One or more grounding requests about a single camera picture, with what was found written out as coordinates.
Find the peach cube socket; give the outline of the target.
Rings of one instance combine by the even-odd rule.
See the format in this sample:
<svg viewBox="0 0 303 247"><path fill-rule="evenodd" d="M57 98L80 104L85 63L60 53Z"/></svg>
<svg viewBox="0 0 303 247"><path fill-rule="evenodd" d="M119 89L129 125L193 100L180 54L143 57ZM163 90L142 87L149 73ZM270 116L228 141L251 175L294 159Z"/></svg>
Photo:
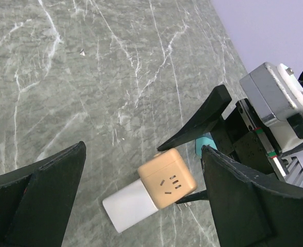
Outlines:
<svg viewBox="0 0 303 247"><path fill-rule="evenodd" d="M197 183L177 149L155 156L138 174L157 209L177 202L197 189Z"/></svg>

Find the teal plug adapter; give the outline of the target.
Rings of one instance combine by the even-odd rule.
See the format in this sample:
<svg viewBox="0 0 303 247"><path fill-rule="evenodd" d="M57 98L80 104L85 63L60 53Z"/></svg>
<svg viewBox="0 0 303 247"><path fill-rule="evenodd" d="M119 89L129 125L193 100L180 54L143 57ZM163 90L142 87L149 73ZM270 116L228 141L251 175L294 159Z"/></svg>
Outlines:
<svg viewBox="0 0 303 247"><path fill-rule="evenodd" d="M203 146L211 146L213 149L217 149L210 133L205 133L195 140L195 154L199 157L201 157L201 149Z"/></svg>

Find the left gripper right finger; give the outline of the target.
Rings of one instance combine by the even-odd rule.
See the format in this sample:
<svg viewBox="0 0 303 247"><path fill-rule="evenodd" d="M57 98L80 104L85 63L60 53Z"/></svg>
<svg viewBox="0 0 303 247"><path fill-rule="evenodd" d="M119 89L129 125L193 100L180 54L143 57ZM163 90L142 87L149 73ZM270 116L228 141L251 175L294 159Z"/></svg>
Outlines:
<svg viewBox="0 0 303 247"><path fill-rule="evenodd" d="M221 246L303 246L303 188L264 175L210 146L201 152Z"/></svg>

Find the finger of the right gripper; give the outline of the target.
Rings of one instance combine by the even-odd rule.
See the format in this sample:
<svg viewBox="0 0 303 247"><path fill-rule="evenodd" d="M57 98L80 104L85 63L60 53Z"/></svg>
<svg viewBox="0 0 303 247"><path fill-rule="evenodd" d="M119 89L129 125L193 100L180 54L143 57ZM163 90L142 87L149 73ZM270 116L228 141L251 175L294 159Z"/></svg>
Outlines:
<svg viewBox="0 0 303 247"><path fill-rule="evenodd" d="M157 150L166 151L211 132L232 98L225 85L216 86L190 120Z"/></svg>
<svg viewBox="0 0 303 247"><path fill-rule="evenodd" d="M207 190L202 190L200 192L193 193L191 195L184 196L183 198L176 201L176 204L184 204L200 200L209 200Z"/></svg>

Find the white usb charger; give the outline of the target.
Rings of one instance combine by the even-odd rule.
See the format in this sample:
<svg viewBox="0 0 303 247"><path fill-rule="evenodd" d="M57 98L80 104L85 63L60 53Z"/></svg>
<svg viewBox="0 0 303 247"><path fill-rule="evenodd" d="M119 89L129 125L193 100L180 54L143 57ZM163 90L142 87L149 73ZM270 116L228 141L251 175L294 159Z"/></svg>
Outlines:
<svg viewBox="0 0 303 247"><path fill-rule="evenodd" d="M118 233L158 211L140 179L103 199L103 207Z"/></svg>

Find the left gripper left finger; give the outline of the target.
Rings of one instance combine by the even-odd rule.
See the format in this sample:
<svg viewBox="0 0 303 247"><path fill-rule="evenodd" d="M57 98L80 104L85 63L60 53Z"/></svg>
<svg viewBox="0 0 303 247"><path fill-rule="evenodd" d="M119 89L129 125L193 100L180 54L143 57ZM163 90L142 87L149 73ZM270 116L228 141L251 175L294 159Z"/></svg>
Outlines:
<svg viewBox="0 0 303 247"><path fill-rule="evenodd" d="M61 246L86 160L78 142L0 175L0 246Z"/></svg>

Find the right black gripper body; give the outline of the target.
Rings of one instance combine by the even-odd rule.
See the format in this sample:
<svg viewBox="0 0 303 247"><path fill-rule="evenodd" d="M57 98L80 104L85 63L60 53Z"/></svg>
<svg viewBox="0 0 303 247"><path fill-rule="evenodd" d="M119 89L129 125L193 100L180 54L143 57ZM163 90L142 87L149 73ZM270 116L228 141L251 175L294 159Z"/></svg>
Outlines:
<svg viewBox="0 0 303 247"><path fill-rule="evenodd" d="M281 159L282 149L248 99L237 101L229 116L220 117L210 134L218 151L231 159L279 180L288 174Z"/></svg>

